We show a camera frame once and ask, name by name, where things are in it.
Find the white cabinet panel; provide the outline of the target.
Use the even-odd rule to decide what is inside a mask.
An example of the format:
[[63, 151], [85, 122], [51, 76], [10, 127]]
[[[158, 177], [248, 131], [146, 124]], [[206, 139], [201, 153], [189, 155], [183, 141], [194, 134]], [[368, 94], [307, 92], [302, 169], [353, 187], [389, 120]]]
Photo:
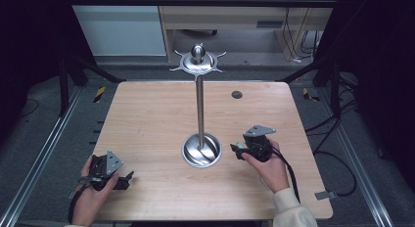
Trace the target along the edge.
[[72, 8], [94, 56], [166, 55], [157, 6]]

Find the black metal frame stand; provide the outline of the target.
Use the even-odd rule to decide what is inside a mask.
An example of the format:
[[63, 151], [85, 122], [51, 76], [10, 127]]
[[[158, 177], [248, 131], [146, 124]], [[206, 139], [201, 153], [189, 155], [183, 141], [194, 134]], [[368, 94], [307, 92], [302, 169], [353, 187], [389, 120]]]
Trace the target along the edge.
[[335, 117], [341, 116], [340, 106], [340, 68], [335, 58], [328, 56], [315, 59], [311, 64], [280, 79], [280, 82], [291, 83], [306, 73], [316, 70], [312, 83], [315, 87], [322, 87], [328, 81], [330, 83], [330, 109]]
[[59, 63], [59, 79], [61, 94], [61, 110], [59, 116], [63, 116], [69, 110], [69, 82], [68, 76], [72, 78], [77, 86], [85, 86], [88, 78], [83, 72], [84, 69], [92, 70], [94, 73], [104, 77], [112, 83], [121, 83], [123, 78], [116, 77], [105, 70], [99, 68], [96, 64], [87, 62], [77, 56], [68, 56], [62, 58]]

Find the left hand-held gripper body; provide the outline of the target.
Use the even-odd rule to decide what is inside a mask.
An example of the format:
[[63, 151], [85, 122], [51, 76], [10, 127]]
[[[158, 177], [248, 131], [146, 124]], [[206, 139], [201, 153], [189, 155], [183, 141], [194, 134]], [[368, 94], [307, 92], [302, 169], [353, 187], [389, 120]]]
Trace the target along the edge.
[[113, 151], [101, 156], [92, 155], [81, 170], [79, 189], [92, 187], [102, 191], [122, 166], [123, 161]]

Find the person's left hand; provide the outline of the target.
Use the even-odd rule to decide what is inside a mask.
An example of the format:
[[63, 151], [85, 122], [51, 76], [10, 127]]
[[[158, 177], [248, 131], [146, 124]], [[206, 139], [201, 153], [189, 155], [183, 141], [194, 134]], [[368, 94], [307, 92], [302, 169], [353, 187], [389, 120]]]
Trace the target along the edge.
[[93, 187], [89, 187], [86, 182], [78, 185], [74, 191], [81, 190], [81, 194], [74, 205], [70, 224], [91, 227], [117, 183], [117, 179], [118, 175], [115, 174], [101, 191], [96, 191]]

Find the light wooden desk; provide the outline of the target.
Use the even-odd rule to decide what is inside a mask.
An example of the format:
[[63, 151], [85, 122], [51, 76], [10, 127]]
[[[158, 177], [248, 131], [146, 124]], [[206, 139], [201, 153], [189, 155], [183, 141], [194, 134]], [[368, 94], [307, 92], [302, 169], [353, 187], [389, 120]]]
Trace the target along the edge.
[[285, 58], [301, 59], [302, 36], [308, 30], [322, 31], [332, 13], [330, 8], [277, 7], [181, 7], [160, 6], [163, 28], [174, 30], [270, 29]]

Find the steel hook stand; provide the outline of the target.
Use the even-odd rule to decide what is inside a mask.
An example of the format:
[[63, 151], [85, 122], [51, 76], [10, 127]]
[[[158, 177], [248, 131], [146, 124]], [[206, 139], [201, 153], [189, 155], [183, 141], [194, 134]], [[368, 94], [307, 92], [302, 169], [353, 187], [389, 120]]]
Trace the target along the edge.
[[218, 56], [208, 52], [203, 43], [195, 44], [188, 53], [182, 54], [176, 51], [180, 57], [179, 65], [171, 71], [184, 71], [195, 78], [196, 84], [196, 109], [198, 131], [189, 135], [181, 146], [181, 156], [186, 163], [196, 168], [208, 168], [217, 163], [222, 155], [222, 147], [219, 140], [205, 131], [205, 101], [204, 101], [204, 76], [211, 72], [220, 72], [217, 67]]

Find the grey table clamp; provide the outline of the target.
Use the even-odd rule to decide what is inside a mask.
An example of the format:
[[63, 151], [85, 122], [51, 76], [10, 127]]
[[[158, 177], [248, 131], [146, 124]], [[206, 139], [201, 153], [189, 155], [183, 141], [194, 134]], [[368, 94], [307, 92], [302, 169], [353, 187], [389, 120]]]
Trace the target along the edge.
[[335, 199], [338, 195], [334, 191], [322, 191], [315, 193], [315, 198], [318, 201], [325, 200], [325, 199]]

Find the yellow black tape strip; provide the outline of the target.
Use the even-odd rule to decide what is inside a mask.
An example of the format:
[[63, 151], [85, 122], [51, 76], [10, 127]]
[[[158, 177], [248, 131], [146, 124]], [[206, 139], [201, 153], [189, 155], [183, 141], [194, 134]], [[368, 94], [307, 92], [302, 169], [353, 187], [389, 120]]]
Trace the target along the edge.
[[97, 93], [95, 95], [95, 98], [93, 100], [93, 103], [99, 103], [100, 102], [105, 90], [106, 90], [105, 86], [99, 87], [99, 89], [97, 90]]
[[319, 97], [311, 96], [307, 90], [307, 88], [302, 89], [302, 95], [305, 99], [313, 101], [313, 102], [320, 102]]

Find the black horizontal frame bar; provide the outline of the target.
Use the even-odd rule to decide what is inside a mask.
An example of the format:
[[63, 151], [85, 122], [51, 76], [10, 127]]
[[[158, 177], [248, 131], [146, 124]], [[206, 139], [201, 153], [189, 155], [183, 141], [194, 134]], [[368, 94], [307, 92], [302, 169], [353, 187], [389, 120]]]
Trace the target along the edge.
[[85, 6], [334, 8], [337, 0], [67, 0]]

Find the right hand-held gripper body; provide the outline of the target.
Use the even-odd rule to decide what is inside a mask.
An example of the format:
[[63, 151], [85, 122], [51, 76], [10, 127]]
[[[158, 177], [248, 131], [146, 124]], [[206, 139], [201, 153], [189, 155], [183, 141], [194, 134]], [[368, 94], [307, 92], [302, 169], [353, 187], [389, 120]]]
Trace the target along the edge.
[[275, 128], [259, 124], [248, 129], [243, 134], [245, 144], [248, 146], [248, 154], [261, 162], [268, 161], [272, 156], [272, 146], [267, 139], [267, 135], [275, 132]]

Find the black curtain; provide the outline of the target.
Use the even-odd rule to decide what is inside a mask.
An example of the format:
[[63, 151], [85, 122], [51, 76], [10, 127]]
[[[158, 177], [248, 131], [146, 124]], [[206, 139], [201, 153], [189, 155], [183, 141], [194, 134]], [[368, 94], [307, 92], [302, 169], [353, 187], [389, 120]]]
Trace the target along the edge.
[[338, 0], [318, 55], [357, 77], [377, 144], [415, 192], [415, 0]]
[[57, 0], [0, 0], [0, 143], [12, 132], [28, 90], [59, 74], [65, 64], [79, 85], [87, 82], [76, 56], [95, 62], [71, 5]]

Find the aluminium floor rail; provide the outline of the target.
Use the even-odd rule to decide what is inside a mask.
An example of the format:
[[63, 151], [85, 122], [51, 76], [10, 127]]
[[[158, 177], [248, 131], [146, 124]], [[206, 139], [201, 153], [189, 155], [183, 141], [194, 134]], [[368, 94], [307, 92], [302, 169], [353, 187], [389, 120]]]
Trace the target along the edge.
[[[325, 107], [329, 116], [334, 115], [330, 109], [330, 91], [326, 88], [317, 90], [323, 106]], [[340, 106], [341, 116], [345, 114], [345, 111], [349, 111], [350, 107], [346, 104], [353, 105], [355, 103], [354, 98], [349, 89], [340, 91]], [[363, 161], [358, 157], [350, 138], [346, 134], [345, 127], [343, 126], [344, 120], [341, 116], [337, 118], [337, 125], [334, 127], [332, 134], [340, 143], [343, 156], [346, 159], [346, 165], [350, 168], [351, 173], [356, 179], [356, 189], [360, 191], [364, 201], [367, 204], [376, 225], [378, 227], [394, 227], [389, 212], [387, 211], [372, 179], [369, 176]]]
[[53, 154], [57, 143], [59, 142], [63, 131], [66, 129], [69, 119], [74, 108], [78, 103], [78, 99], [83, 91], [82, 87], [74, 87], [69, 98], [69, 106], [64, 113], [58, 117], [52, 131], [43, 144], [36, 160], [32, 164], [29, 172], [24, 178], [23, 183], [15, 194], [12, 202], [0, 217], [0, 227], [14, 227], [17, 223], [23, 208], [25, 207], [32, 191], [38, 182], [50, 156]]

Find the person's right hand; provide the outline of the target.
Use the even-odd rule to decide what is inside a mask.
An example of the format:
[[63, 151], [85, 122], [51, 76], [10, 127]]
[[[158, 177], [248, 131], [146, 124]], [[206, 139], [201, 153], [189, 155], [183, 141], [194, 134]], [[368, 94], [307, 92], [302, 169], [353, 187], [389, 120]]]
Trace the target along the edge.
[[290, 187], [286, 165], [276, 155], [266, 162], [261, 162], [247, 153], [242, 153], [242, 157], [256, 170], [273, 194]]

